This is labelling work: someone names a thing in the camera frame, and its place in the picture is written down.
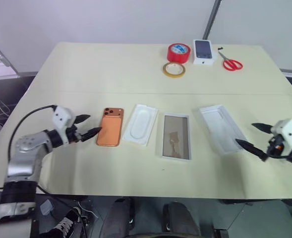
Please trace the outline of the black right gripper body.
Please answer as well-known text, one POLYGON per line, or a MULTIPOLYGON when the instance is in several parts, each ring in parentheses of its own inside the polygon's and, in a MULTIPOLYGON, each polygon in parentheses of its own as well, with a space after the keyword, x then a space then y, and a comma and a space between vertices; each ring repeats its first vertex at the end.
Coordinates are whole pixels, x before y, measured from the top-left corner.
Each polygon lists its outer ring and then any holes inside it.
POLYGON ((280 134, 273 136, 269 140, 269 146, 266 152, 267 155, 269 157, 281 157, 284 149, 283 142, 284 138, 280 134))

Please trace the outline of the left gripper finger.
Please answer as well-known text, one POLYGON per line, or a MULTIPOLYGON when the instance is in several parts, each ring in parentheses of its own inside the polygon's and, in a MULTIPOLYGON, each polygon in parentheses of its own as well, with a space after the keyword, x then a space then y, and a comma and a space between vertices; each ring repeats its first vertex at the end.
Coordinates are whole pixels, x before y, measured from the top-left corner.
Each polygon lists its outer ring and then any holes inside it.
POLYGON ((85 134, 81 135, 81 141, 85 142, 91 138, 93 138, 94 136, 96 136, 100 131, 101 131, 102 127, 95 127, 93 129, 88 130, 85 134))
POLYGON ((82 123, 82 122, 86 121, 89 117, 90 117, 90 115, 86 115, 86 114, 78 115, 75 117, 74 124, 82 123))

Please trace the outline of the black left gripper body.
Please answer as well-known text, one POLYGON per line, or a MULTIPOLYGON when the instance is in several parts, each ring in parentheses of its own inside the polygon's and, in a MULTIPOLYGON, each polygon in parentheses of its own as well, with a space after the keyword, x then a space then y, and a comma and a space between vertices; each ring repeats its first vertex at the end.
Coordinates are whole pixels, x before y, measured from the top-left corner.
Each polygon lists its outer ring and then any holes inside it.
POLYGON ((82 135, 77 131, 77 126, 72 125, 65 131, 69 143, 77 143, 82 141, 82 135))

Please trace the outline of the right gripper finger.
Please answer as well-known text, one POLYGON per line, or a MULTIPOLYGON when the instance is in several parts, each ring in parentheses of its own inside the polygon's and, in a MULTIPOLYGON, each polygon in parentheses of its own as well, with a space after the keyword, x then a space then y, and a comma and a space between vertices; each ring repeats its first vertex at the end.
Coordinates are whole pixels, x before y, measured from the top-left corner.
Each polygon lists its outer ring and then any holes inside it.
POLYGON ((273 127, 272 125, 265 124, 265 123, 252 123, 251 125, 264 133, 272 134, 272 131, 271 131, 273 127))
POLYGON ((256 148, 253 144, 241 140, 241 139, 235 139, 235 141, 246 151, 249 153, 257 156, 259 159, 261 159, 263 162, 265 162, 268 159, 268 156, 266 153, 264 153, 262 150, 256 148))

